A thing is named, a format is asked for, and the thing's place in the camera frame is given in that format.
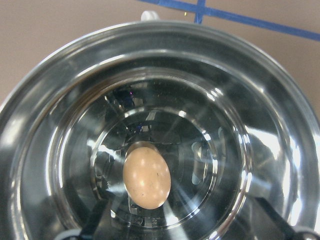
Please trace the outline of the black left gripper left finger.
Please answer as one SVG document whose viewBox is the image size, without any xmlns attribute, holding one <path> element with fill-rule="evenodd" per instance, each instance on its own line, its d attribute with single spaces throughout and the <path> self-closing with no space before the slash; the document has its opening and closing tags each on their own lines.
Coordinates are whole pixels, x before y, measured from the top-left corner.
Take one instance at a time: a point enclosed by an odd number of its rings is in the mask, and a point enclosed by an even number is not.
<svg viewBox="0 0 320 240">
<path fill-rule="evenodd" d="M 60 232 L 54 240 L 94 240 L 95 233 L 107 208 L 108 200 L 99 200 L 90 212 L 82 228 L 68 229 Z"/>
</svg>

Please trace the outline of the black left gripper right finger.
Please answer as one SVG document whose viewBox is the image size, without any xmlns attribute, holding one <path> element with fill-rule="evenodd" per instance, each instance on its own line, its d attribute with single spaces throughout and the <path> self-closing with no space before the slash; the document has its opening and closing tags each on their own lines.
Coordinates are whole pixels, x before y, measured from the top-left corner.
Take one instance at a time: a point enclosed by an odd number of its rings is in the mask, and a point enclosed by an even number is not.
<svg viewBox="0 0 320 240">
<path fill-rule="evenodd" d="M 285 240 L 319 240 L 320 236 L 314 231 L 297 231 L 284 220 L 272 205 L 263 197 L 250 197 L 255 201 L 273 224 L 282 232 Z"/>
</svg>

